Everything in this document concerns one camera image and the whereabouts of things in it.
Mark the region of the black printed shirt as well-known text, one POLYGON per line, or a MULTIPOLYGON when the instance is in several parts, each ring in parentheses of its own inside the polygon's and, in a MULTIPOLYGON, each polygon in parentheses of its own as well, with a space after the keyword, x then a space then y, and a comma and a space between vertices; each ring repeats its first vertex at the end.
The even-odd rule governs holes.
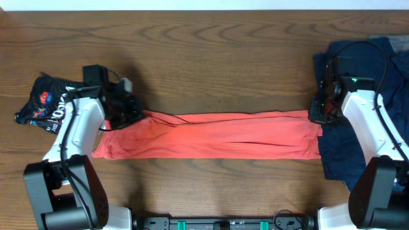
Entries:
POLYGON ((67 93, 83 86, 82 82, 60 79, 42 72, 33 84, 28 102, 15 113, 15 122, 58 134, 65 117, 67 93))

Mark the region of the red soccer t-shirt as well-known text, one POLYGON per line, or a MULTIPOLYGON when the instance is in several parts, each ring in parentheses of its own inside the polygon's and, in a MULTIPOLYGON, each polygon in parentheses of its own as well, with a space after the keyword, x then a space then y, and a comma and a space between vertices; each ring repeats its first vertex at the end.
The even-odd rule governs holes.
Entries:
POLYGON ((307 111, 169 115, 103 134, 95 158, 301 159, 320 157, 320 125, 307 111))

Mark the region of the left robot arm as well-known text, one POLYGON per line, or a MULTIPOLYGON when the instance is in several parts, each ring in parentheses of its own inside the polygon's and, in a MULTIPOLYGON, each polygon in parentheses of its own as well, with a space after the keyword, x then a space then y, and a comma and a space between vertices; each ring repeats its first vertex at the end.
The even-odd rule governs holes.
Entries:
POLYGON ((127 78, 84 66, 74 82, 42 73, 15 121, 56 139, 41 161, 26 166, 24 183, 38 229, 133 229, 132 212, 110 204, 91 163, 98 132, 124 129, 144 118, 127 78))

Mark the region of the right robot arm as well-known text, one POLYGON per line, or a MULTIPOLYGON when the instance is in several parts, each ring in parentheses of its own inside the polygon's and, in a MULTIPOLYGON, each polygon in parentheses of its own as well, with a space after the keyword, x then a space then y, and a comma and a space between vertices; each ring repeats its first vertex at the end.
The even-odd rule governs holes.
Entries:
POLYGON ((349 123, 366 168, 347 203, 318 210, 318 229, 408 229, 408 145, 391 121, 372 78, 351 70, 353 59, 333 57, 309 119, 321 125, 349 123))

